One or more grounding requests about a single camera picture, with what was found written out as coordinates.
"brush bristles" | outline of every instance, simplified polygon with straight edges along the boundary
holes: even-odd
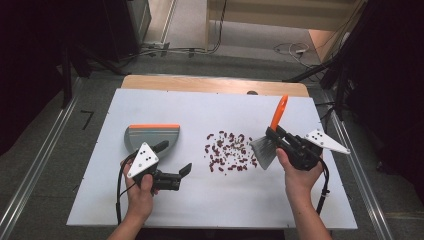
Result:
[[[258,159],[262,169],[266,170],[276,157],[275,150],[277,146],[274,141],[265,136],[250,142],[250,146],[252,146],[256,159]]]

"wooden table edge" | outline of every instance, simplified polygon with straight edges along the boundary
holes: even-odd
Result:
[[[302,83],[269,82],[239,78],[194,77],[175,75],[128,75],[121,88],[163,91],[208,92],[247,94],[254,91],[259,95],[309,97]]]

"wrist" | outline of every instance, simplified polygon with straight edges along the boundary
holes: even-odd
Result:
[[[132,216],[130,214],[126,215],[122,220],[122,223],[125,223],[128,227],[134,230],[140,230],[143,227],[146,219],[140,218],[140,216]]]
[[[292,206],[305,206],[305,205],[312,205],[311,200],[311,192],[310,191],[288,191],[286,190],[287,198],[290,202],[290,205]]]

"human hand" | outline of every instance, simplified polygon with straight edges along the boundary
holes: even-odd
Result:
[[[127,177],[131,164],[132,161],[126,164],[123,171],[127,189],[135,183],[132,178]],[[131,221],[132,224],[139,225],[140,228],[143,226],[153,209],[153,196],[151,194],[152,186],[153,176],[151,174],[146,174],[141,180],[140,187],[134,185],[127,191],[128,210],[123,221]]]
[[[321,175],[323,168],[320,162],[317,166],[309,171],[301,171],[294,168],[290,162],[286,152],[277,148],[278,160],[283,166],[286,182],[286,193],[290,201],[311,200],[311,190],[315,182]]]

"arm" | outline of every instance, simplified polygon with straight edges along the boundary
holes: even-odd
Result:
[[[310,171],[295,169],[287,154],[281,148],[277,156],[284,168],[286,194],[292,208],[293,217],[300,239],[331,239],[311,201],[311,190],[322,173],[321,163]]]
[[[130,167],[130,164],[124,167],[125,185],[127,188],[134,184],[134,180],[127,178]],[[140,187],[134,185],[128,190],[127,214],[121,224],[109,236],[109,240],[135,239],[153,209],[153,197],[150,192],[152,185],[152,175],[146,174],[141,180]]]

